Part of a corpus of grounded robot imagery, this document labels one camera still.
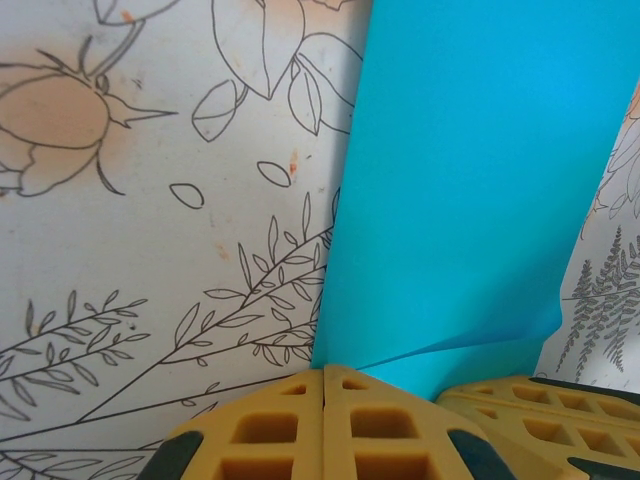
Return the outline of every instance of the black plastic part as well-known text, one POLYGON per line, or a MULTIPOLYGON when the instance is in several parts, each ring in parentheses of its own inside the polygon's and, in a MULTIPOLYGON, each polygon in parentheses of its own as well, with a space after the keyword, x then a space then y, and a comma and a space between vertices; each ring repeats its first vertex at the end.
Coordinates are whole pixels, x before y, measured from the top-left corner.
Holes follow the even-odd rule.
POLYGON ((489 442, 464 430, 447 433, 474 480, 517 480, 489 442))
POLYGON ((637 470, 593 462, 584 458, 570 457, 567 461, 589 475, 591 480, 640 480, 640 472, 637 470))
POLYGON ((640 394, 638 393, 623 392, 622 390, 612 390, 610 388, 592 387, 591 385, 580 385, 579 383, 562 382, 560 380, 551 380, 550 378, 535 377, 530 378, 529 380, 534 383, 551 385, 553 387, 570 388, 571 390, 582 390, 583 392, 598 393, 600 395, 617 397, 640 407, 640 394))
POLYGON ((164 442, 138 475, 138 480, 180 480, 204 435, 192 431, 164 442))

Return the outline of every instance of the square hole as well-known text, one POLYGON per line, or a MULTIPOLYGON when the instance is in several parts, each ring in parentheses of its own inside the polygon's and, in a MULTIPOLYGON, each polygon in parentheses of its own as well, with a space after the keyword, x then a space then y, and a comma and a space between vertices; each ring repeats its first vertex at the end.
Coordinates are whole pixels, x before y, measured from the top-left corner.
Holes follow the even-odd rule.
POLYGON ((224 459, 213 480, 291 480, 292 458, 224 459))
POLYGON ((296 385, 282 392, 282 395, 304 395, 305 393, 307 393, 306 385, 296 385))
POLYGON ((612 417, 622 418, 624 420, 640 421, 640 414, 616 402, 607 402, 606 400, 598 400, 598 405, 604 410, 604 413, 612 417))
POLYGON ((418 438, 411 416, 398 408, 353 410, 351 435, 360 438, 418 438))
POLYGON ((475 389, 476 393, 484 393, 485 395, 493 395, 493 388, 491 387, 478 387, 475 389))
POLYGON ((635 452, 640 456, 640 438, 638 437, 627 437, 627 443, 635 450, 635 452))
POLYGON ((292 413, 255 413, 238 423, 233 443, 293 443, 298 417, 292 413))
POLYGON ((369 387, 362 385, 350 378, 346 378, 342 381, 342 388, 345 390, 369 390, 369 387))
POLYGON ((426 455, 356 454, 358 480, 442 480, 426 455))
POLYGON ((522 400, 536 403, 551 403, 547 392, 541 388, 532 388, 526 385, 514 385, 511 389, 513 390, 513 394, 522 400))
POLYGON ((578 433, 584 440, 584 443, 594 452, 607 453, 609 455, 624 456, 620 447, 613 441, 611 435, 598 430, 588 430, 578 428, 578 433))
POLYGON ((476 407, 476 410, 489 418, 493 418, 494 420, 498 418, 496 411, 491 408, 476 407))
POLYGON ((533 418, 522 420, 527 432, 533 437, 545 442, 560 443, 562 445, 573 445, 569 434, 559 423, 551 423, 533 418))
POLYGON ((582 410, 583 412, 593 412, 587 403, 587 399, 582 395, 571 395, 569 393, 556 392, 558 398, 566 408, 582 410))

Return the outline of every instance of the orange stain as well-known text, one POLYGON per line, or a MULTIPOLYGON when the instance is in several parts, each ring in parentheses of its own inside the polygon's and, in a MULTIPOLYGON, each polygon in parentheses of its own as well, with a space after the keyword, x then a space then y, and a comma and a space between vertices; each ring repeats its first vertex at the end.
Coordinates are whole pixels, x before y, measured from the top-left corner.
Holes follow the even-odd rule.
POLYGON ((291 159, 289 160, 289 173, 291 175, 298 171, 298 149, 294 148, 291 153, 291 159))
POLYGON ((231 257, 229 253, 225 250, 224 245, 221 243, 216 243, 216 250, 218 251, 218 256, 223 260, 229 260, 231 257))
POLYGON ((131 15, 128 10, 123 10, 122 12, 120 12, 120 15, 122 15, 122 19, 127 23, 133 23, 136 21, 135 18, 133 18, 133 15, 131 15))

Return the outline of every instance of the flower drawing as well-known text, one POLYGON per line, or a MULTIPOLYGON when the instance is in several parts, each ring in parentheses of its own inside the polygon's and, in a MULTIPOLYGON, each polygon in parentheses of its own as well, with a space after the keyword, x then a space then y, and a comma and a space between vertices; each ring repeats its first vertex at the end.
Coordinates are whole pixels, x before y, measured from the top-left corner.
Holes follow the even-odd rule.
POLYGON ((104 186, 122 195, 100 165, 109 129, 171 113, 133 108, 109 93, 106 72, 139 30, 133 25, 123 43, 90 71, 85 58, 91 37, 80 48, 76 69, 44 51, 39 53, 47 65, 0 64, 0 190, 41 195, 95 163, 104 186))

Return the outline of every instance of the yellow plastic block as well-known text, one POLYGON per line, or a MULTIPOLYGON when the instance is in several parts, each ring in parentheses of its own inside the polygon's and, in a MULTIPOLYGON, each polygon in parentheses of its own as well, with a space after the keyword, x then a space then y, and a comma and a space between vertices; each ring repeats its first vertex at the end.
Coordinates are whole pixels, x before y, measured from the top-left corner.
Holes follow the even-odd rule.
POLYGON ((640 470, 636 429, 471 397, 447 394, 437 403, 480 425, 519 480, 588 480, 571 458, 640 470))
POLYGON ((541 384, 524 376, 457 386, 442 393, 440 399, 452 396, 640 429, 640 407, 631 402, 604 393, 541 384))
POLYGON ((472 422, 355 370, 324 371, 325 480, 514 478, 497 456, 498 467, 486 475, 469 472, 449 434, 486 440, 472 422))
POLYGON ((321 480, 322 370, 309 370, 197 417, 170 438, 204 439, 181 480, 321 480))

